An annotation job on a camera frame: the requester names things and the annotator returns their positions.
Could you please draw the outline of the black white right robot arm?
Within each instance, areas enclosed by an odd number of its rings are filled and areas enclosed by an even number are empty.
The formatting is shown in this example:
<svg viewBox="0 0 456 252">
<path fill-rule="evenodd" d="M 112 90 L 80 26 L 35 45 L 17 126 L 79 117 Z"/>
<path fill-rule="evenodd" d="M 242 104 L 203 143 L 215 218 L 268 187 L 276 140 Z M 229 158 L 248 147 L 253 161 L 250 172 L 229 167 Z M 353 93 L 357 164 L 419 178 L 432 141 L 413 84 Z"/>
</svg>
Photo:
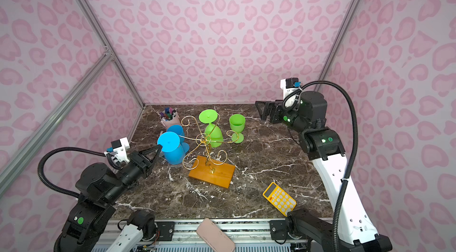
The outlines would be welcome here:
<svg viewBox="0 0 456 252">
<path fill-rule="evenodd" d="M 286 214 L 287 230 L 279 239 L 305 237 L 326 252 L 389 252 L 390 239 L 370 220 L 349 177 L 349 160 L 339 135 L 326 127 L 327 101 L 319 92 L 304 92 L 297 109 L 284 109 L 282 101 L 257 101 L 262 120 L 282 122 L 298 133 L 299 145 L 322 179 L 333 208 L 332 223 L 304 209 Z"/>
</svg>

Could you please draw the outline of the blue glass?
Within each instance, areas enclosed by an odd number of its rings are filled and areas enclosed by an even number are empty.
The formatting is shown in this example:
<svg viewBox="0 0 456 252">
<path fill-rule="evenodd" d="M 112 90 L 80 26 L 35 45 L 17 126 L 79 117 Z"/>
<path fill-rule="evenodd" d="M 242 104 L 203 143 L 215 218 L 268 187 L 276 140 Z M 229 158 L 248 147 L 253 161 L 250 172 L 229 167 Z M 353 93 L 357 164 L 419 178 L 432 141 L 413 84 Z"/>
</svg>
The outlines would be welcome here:
<svg viewBox="0 0 456 252">
<path fill-rule="evenodd" d="M 180 145 L 182 146 L 184 153 L 187 154 L 187 152 L 190 149 L 190 145 L 185 142 L 185 133 L 184 133 L 184 128 L 180 125 L 174 125 L 171 126 L 167 129 L 167 132 L 172 132 L 175 133 L 179 136 L 180 138 Z"/>
<path fill-rule="evenodd" d="M 163 133 L 158 138 L 157 143 L 161 146 L 161 150 L 169 164 L 178 165 L 182 163 L 185 152 L 181 145 L 180 137 L 176 133 Z"/>
</svg>

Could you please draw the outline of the green glass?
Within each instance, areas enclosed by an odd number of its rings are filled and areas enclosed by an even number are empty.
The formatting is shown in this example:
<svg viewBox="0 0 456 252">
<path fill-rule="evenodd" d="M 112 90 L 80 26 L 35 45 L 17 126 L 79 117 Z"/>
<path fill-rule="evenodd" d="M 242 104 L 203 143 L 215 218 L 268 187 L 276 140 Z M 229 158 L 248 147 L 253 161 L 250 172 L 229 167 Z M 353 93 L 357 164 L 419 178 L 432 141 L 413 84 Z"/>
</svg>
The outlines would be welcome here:
<svg viewBox="0 0 456 252">
<path fill-rule="evenodd" d="M 242 134 L 245 129 L 246 119 L 241 114 L 234 114 L 229 118 L 230 129 L 233 131 L 231 139 L 234 143 L 242 143 L 244 136 Z"/>
<path fill-rule="evenodd" d="M 206 109 L 199 114 L 199 120 L 206 124 L 204 134 L 206 140 L 210 142 L 212 148 L 216 148 L 223 143 L 223 134 L 220 127 L 217 125 L 219 120 L 218 113 L 213 109 Z"/>
</svg>

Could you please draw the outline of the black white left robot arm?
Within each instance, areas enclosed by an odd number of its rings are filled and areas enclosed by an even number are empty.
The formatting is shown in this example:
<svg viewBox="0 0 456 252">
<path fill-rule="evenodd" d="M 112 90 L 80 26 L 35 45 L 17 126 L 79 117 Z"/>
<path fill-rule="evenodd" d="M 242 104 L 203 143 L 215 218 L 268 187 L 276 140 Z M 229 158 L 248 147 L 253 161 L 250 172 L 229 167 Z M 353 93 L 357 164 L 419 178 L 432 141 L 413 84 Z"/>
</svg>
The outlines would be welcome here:
<svg viewBox="0 0 456 252">
<path fill-rule="evenodd" d="M 55 187 L 54 190 L 78 198 L 70 211 L 62 232 L 55 241 L 55 252 L 90 252 L 97 244 L 115 213 L 116 201 L 132 189 L 140 178 L 153 170 L 162 146 L 134 151 L 130 162 L 114 173 L 105 163 L 88 166 L 76 183 L 79 193 Z"/>
</svg>

